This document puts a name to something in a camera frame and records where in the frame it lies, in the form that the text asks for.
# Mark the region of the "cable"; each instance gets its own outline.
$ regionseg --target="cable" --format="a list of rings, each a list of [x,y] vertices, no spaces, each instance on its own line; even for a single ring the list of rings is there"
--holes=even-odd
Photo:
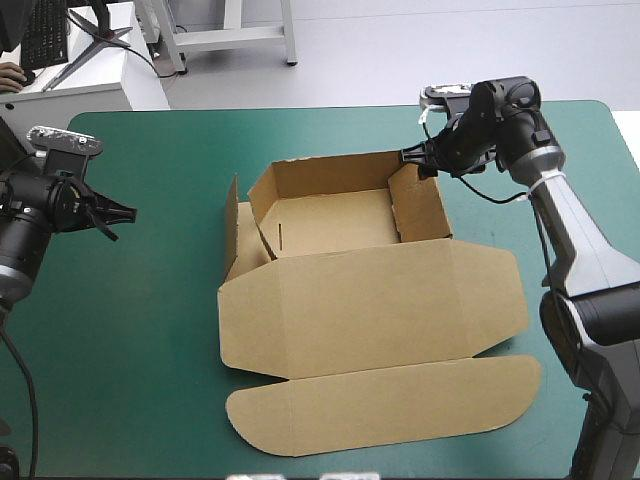
[[[481,191],[479,191],[476,188],[474,188],[473,185],[471,185],[469,182],[467,182],[464,178],[462,178],[462,177],[455,177],[455,178],[460,180],[469,190],[471,190],[473,193],[478,195],[480,198],[484,198],[485,200],[488,200],[491,203],[495,203],[496,205],[504,205],[506,203],[511,203],[514,200],[517,200],[518,198],[527,195],[526,192],[518,192],[516,194],[511,195],[508,198],[493,198],[493,197],[490,197],[489,195],[485,195]]]
[[[51,66],[51,65],[46,66],[46,67],[44,67],[42,70],[40,70],[40,73],[39,73],[38,75],[36,75],[36,78],[34,78],[34,79],[33,79],[33,81],[35,82],[35,81],[40,77],[40,75],[42,75],[44,72],[46,72],[46,71],[47,71],[47,68],[49,68],[50,66]]]
[[[427,136],[427,140],[429,141],[429,143],[433,146],[434,151],[436,152],[436,155],[438,157],[440,157],[440,160],[443,160],[444,163],[446,164],[446,159],[442,157],[442,155],[440,154],[440,150],[438,149],[438,145],[435,143],[435,141],[433,140],[433,138],[431,137],[431,134],[429,133],[429,129],[427,128],[427,124],[423,123],[422,124],[422,129],[424,130],[425,135]],[[471,190],[473,193],[475,193],[476,195],[478,195],[480,198],[483,198],[484,200],[487,200],[491,203],[495,203],[496,205],[504,205],[506,203],[511,203],[514,200],[517,200],[518,198],[522,197],[523,195],[526,196],[527,193],[526,192],[518,192],[514,195],[511,195],[508,198],[493,198],[490,197],[489,195],[485,195],[484,193],[482,193],[480,190],[476,189],[475,187],[473,187],[473,185],[471,185],[469,182],[467,182],[464,178],[462,178],[462,176],[454,176],[454,178],[457,178],[458,180],[460,180],[464,186],[466,186],[469,190]]]
[[[140,57],[140,58],[141,58],[141,59],[142,59],[142,60],[143,60],[147,65],[149,65],[149,66],[152,68],[152,70],[154,71],[154,73],[156,74],[156,76],[157,76],[158,78],[172,78],[172,77],[175,77],[176,75],[178,75],[178,73],[179,73],[179,72],[174,72],[174,73],[172,73],[172,74],[170,74],[170,75],[160,75],[160,72],[158,72],[158,70],[156,69],[156,66],[155,66],[153,63],[151,63],[149,60],[147,60],[147,59],[145,58],[145,56],[144,56],[144,55],[142,55],[142,54],[141,54],[141,53],[139,53],[139,52],[136,52],[133,48],[128,47],[128,46],[126,46],[126,45],[120,45],[120,44],[118,44],[118,43],[116,43],[116,42],[112,42],[111,40],[108,40],[108,39],[106,39],[106,38],[103,38],[103,37],[101,37],[101,36],[99,36],[99,35],[96,35],[95,33],[91,32],[91,31],[87,30],[87,29],[86,29],[86,28],[84,28],[82,25],[80,25],[80,23],[78,23],[78,22],[76,21],[76,19],[75,19],[75,18],[73,18],[71,15],[69,15],[69,12],[65,12],[65,16],[66,16],[66,17],[67,17],[67,19],[68,19],[71,23],[73,23],[76,27],[78,27],[78,28],[79,28],[80,30],[82,30],[83,32],[88,33],[89,35],[91,35],[91,36],[92,36],[93,38],[95,38],[96,40],[100,40],[101,42],[108,43],[108,44],[110,44],[110,45],[113,45],[114,47],[122,48],[123,50],[126,50],[127,52],[131,52],[131,53],[133,53],[134,55],[137,55],[137,56],[138,56],[138,57]]]
[[[11,353],[11,356],[20,368],[22,376],[24,377],[25,382],[27,382],[27,388],[29,390],[29,404],[31,406],[31,463],[29,465],[28,478],[29,480],[33,480],[36,474],[36,467],[38,465],[38,445],[40,443],[38,434],[38,404],[36,402],[36,389],[33,384],[31,372],[29,372],[29,369],[20,356],[18,349],[15,347],[15,345],[11,341],[11,338],[9,337],[9,334],[7,334],[6,330],[4,329],[5,318],[0,319],[0,338],[4,340],[9,353]]]

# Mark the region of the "person's hand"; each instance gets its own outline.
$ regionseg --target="person's hand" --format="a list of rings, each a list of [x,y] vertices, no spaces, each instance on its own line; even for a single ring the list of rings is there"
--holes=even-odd
[[[24,70],[12,62],[0,63],[0,92],[18,93],[23,87],[17,80],[27,80]]]

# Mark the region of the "monitor stand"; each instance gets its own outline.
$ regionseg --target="monitor stand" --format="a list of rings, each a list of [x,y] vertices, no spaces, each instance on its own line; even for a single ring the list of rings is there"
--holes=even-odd
[[[100,53],[105,48],[109,47],[129,47],[130,45],[127,42],[120,40],[120,37],[129,33],[131,31],[131,27],[127,28],[117,28],[115,30],[110,30],[107,28],[107,36],[102,36],[109,40],[111,43],[107,43],[99,38],[96,38],[94,35],[101,36],[100,31],[105,30],[104,26],[94,25],[86,18],[78,15],[73,10],[69,10],[69,15],[73,17],[73,19],[82,25],[87,32],[91,32],[92,41],[91,44],[80,54],[78,58],[76,58],[73,62],[68,63],[55,77],[53,77],[49,83],[47,83],[42,89],[43,92],[47,90],[52,90],[60,85],[64,80],[69,78],[73,73],[75,73],[79,68],[81,68],[85,63],[95,57],[98,53]]]

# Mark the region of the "white cable tie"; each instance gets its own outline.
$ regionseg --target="white cable tie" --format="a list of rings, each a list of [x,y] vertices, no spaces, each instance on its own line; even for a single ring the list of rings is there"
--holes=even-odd
[[[547,180],[551,180],[552,178],[556,178],[556,177],[566,177],[566,175],[564,174],[564,172],[560,172],[560,171],[549,173],[547,175],[542,174],[542,177],[536,180],[533,183],[533,185],[529,187],[529,190],[527,190],[527,192],[524,195],[521,195],[520,197],[518,197],[517,201],[524,202],[526,200],[529,200],[536,188],[538,188],[540,185],[545,183]]]
[[[429,107],[425,108],[420,114],[420,117],[418,117],[418,125],[427,123],[427,115],[429,115]]]

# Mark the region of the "open cardboard box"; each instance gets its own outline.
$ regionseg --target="open cardboard box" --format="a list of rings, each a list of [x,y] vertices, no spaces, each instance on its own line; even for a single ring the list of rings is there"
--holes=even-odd
[[[297,456],[458,435],[531,404],[533,358],[471,358],[526,328],[515,258],[452,240],[435,179],[398,152],[308,158],[271,164],[249,198],[234,181],[221,355],[291,380],[229,397],[249,443]]]

